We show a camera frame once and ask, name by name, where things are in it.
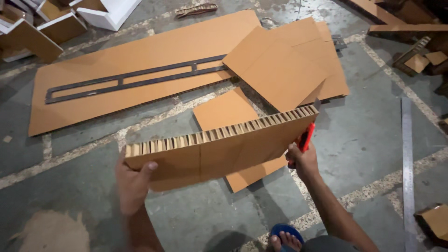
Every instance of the right hand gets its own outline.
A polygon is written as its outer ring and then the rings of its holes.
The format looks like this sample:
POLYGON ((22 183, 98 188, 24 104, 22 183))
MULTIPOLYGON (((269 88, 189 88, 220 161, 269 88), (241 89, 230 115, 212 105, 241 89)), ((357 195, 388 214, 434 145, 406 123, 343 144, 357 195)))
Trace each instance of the right hand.
POLYGON ((292 165, 296 166, 297 175, 302 181, 308 180, 310 176, 320 176, 316 148, 312 142, 309 147, 310 149, 302 153, 295 144, 290 144, 286 153, 286 159, 294 162, 292 165))

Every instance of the blue sandal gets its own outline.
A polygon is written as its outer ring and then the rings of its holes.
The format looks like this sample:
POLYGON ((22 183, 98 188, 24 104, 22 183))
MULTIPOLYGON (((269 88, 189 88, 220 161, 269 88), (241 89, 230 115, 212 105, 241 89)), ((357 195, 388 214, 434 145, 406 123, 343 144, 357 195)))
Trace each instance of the blue sandal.
MULTIPOLYGON (((288 225, 288 224, 282 224, 282 223, 279 223, 279 224, 276 224, 275 226, 273 226, 272 227, 272 229, 271 229, 271 233, 269 234, 269 237, 271 237, 271 236, 273 236, 273 235, 277 235, 277 237, 279 237, 280 238, 280 232, 281 231, 283 231, 283 232, 288 232, 288 233, 290 233, 291 235, 294 235, 298 240, 299 240, 299 242, 303 245, 305 242, 303 241, 303 238, 302 238, 302 236, 300 235, 300 233, 299 233, 299 231, 297 230, 297 229, 295 229, 294 227, 292 227, 292 226, 290 226, 290 225, 288 225)), ((294 250, 292 250, 289 246, 287 246, 286 244, 285 245, 283 245, 282 244, 282 252, 283 251, 285 251, 285 252, 288 252, 288 251, 294 251, 294 250)))

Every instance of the left hand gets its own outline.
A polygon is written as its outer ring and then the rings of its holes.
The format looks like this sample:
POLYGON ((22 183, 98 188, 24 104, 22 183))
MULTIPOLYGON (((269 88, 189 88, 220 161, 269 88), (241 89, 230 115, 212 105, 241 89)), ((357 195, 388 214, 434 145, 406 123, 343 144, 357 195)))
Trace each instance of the left hand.
POLYGON ((115 166, 115 177, 120 197, 121 212, 130 216, 135 214, 145 204, 145 198, 150 188, 152 172, 157 169, 156 162, 148 162, 140 171, 135 171, 125 164, 125 151, 120 153, 115 166))

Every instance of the large cardboard sheet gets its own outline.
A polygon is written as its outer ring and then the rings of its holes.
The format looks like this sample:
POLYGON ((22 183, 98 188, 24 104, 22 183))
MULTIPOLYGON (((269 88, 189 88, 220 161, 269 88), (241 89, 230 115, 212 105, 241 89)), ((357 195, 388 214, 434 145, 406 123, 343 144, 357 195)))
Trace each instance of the large cardboard sheet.
MULTIPOLYGON (((202 130, 218 129, 259 118, 239 87, 199 105, 193 112, 202 130)), ((229 174, 226 178, 233 192, 237 192, 287 164, 283 156, 229 174)))
MULTIPOLYGON (((34 80, 28 134, 41 134, 228 79, 233 76, 232 73, 219 71, 59 103, 44 103, 47 89, 51 87, 229 53, 257 26, 260 23, 255 12, 244 10, 39 68, 34 80)), ((152 73, 125 79, 124 83, 190 70, 180 68, 152 73)), ((116 85, 116 82, 91 85, 70 92, 111 85, 116 85)))
POLYGON ((306 56, 278 34, 256 27, 223 63, 272 106, 284 112, 297 107, 328 77, 306 56))
POLYGON ((135 170, 157 162, 159 169, 151 176, 154 191, 221 178, 282 157, 317 115, 316 108, 305 106, 219 129, 128 144, 125 162, 135 170))
POLYGON ((350 93, 344 71, 325 22, 304 18, 269 31, 285 40, 303 56, 316 63, 328 73, 328 77, 300 105, 350 93))

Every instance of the concrete floor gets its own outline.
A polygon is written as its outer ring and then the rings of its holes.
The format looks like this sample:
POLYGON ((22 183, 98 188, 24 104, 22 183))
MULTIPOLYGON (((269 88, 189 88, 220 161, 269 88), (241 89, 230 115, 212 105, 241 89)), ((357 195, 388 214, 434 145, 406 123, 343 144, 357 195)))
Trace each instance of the concrete floor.
MULTIPOLYGON (((91 28, 63 44, 59 60, 247 8, 280 24, 308 16, 326 21, 351 41, 340 54, 351 94, 322 105, 314 136, 321 174, 382 251, 403 251, 400 97, 415 102, 416 209, 447 203, 448 141, 434 125, 448 113, 448 100, 433 93, 441 77, 391 70, 392 55, 408 46, 364 38, 371 22, 337 0, 218 0, 216 13, 174 18, 175 9, 197 3, 143 0, 119 32, 91 28)), ((65 251, 120 250, 113 175, 119 145, 200 131, 192 108, 238 85, 260 113, 270 112, 249 87, 227 82, 29 138, 33 78, 42 65, 33 57, 0 65, 0 138, 13 138, 0 142, 3 251, 58 251, 58 242, 70 244, 65 251)), ((151 193, 146 207, 166 251, 263 251, 278 222, 294 224, 307 239, 325 234, 309 194, 286 168, 238 193, 224 179, 151 193)), ((422 234, 418 240, 420 251, 446 251, 422 234)))

